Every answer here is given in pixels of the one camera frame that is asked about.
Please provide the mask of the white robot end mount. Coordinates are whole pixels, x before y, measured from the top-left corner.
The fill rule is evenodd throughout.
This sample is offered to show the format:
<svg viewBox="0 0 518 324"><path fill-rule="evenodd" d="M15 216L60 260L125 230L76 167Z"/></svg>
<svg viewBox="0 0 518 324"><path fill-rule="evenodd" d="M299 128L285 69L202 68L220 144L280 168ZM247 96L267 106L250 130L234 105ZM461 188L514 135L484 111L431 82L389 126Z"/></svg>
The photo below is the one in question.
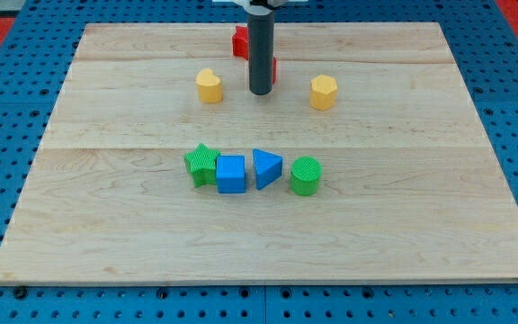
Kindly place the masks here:
<svg viewBox="0 0 518 324"><path fill-rule="evenodd" d="M306 6L308 0L212 0L214 5L259 5L267 8L282 6Z"/></svg>

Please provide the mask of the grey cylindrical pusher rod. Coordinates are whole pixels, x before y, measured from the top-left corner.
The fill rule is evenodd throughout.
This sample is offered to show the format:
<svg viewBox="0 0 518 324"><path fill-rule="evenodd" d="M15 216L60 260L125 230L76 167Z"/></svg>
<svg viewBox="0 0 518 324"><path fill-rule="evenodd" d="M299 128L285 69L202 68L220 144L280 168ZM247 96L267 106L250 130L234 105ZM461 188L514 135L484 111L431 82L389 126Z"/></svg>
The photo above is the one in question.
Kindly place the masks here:
<svg viewBox="0 0 518 324"><path fill-rule="evenodd" d="M248 4L249 89L254 95L272 91L274 10L259 4Z"/></svg>

